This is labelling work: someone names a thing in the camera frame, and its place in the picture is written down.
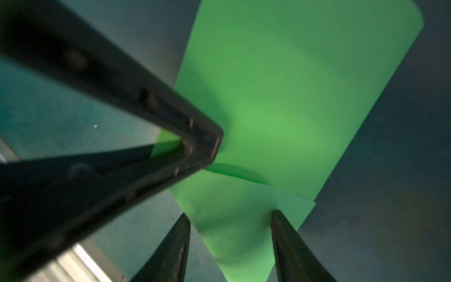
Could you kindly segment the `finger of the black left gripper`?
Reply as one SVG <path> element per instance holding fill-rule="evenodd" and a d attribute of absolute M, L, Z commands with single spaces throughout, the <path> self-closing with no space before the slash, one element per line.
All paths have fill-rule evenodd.
<path fill-rule="evenodd" d="M 1 280 L 210 165 L 223 129 L 59 1 L 1 2 Z"/>

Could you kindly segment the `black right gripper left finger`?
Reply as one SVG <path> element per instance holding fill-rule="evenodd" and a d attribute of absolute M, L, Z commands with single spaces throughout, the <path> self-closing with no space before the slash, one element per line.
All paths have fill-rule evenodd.
<path fill-rule="evenodd" d="M 190 231 L 191 223 L 183 213 L 132 281 L 184 282 Z"/>

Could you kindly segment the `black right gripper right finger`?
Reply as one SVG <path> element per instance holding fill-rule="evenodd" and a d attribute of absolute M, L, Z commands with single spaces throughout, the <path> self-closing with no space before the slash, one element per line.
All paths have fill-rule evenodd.
<path fill-rule="evenodd" d="M 271 235 L 279 282 L 336 282 L 280 210 L 272 212 Z"/>

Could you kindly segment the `green square paper sheet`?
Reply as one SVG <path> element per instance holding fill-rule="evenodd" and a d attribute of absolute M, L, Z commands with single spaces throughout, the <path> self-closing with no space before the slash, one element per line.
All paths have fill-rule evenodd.
<path fill-rule="evenodd" d="M 171 188 L 229 282 L 265 282 L 424 21 L 412 1 L 202 1 L 175 89 L 224 131 Z"/>

